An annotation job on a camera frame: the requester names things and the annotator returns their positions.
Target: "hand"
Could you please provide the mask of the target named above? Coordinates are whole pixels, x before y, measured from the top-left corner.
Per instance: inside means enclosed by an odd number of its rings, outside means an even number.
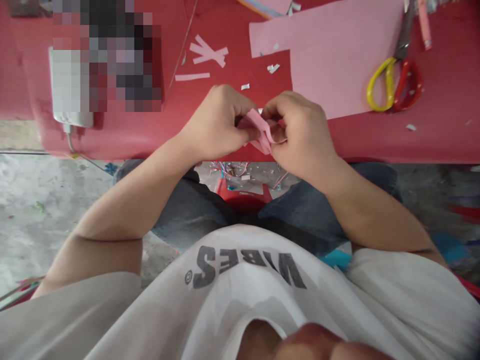
[[[231,86],[215,85],[178,136],[191,146],[196,162],[221,158],[259,137],[257,129],[235,127],[236,118],[256,108]]]
[[[331,172],[332,166],[342,163],[330,137],[327,118],[322,107],[302,95],[284,91],[270,100],[261,116],[264,119],[283,119],[286,142],[272,144],[273,158],[289,173],[312,184]]]

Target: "blue jeans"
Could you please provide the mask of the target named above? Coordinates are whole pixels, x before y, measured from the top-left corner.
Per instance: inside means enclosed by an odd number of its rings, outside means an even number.
[[[143,160],[128,160],[117,171],[113,183],[120,181]],[[380,162],[351,165],[360,175],[402,201],[397,172]],[[151,231],[183,253],[214,230],[248,223],[277,233],[317,257],[324,256],[349,241],[327,198],[305,181],[293,185],[285,194],[269,202],[247,219],[237,213],[208,186],[200,183],[192,168],[178,182]]]

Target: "left hand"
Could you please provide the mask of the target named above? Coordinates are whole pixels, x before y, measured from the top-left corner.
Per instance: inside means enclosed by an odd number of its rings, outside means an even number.
[[[235,120],[257,109],[229,85],[215,85],[178,134],[194,152],[195,161],[215,160],[260,136],[256,128],[238,129]]]

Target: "red chair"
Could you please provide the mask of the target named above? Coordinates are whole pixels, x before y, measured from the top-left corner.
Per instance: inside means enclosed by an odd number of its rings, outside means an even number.
[[[218,179],[215,193],[220,195],[237,213],[246,215],[259,212],[266,204],[273,200],[272,195],[270,195],[269,186],[263,184],[262,189],[263,194],[229,190],[227,180],[221,178]]]

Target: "scissors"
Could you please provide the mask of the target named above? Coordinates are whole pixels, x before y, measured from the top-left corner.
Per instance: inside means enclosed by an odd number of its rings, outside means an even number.
[[[398,37],[398,42],[396,43],[393,57],[385,60],[385,62],[378,68],[368,83],[366,100],[368,101],[370,107],[376,112],[387,111],[392,106],[397,111],[406,110],[419,99],[422,93],[422,75],[420,74],[417,65],[411,59],[407,58],[407,54],[409,52],[410,34],[412,32],[412,24],[414,19],[414,7],[411,3],[412,0],[410,0],[408,9],[403,14],[400,36]],[[401,61],[401,73],[398,86],[396,87],[394,93],[393,74],[394,64],[397,61]],[[387,101],[385,106],[378,106],[374,100],[373,89],[375,82],[383,71],[385,71]]]

